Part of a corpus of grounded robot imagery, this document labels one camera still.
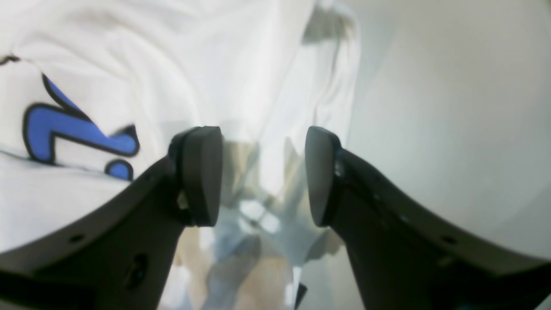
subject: blue number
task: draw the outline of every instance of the blue number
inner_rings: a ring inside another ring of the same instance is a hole
[[[23,140],[32,159],[54,164],[56,138],[125,157],[138,153],[139,142],[134,126],[129,126],[115,135],[105,136],[46,76],[42,76],[42,79],[48,94],[61,108],[36,103],[25,112]],[[121,179],[133,178],[132,166],[121,159],[108,163],[105,173]]]

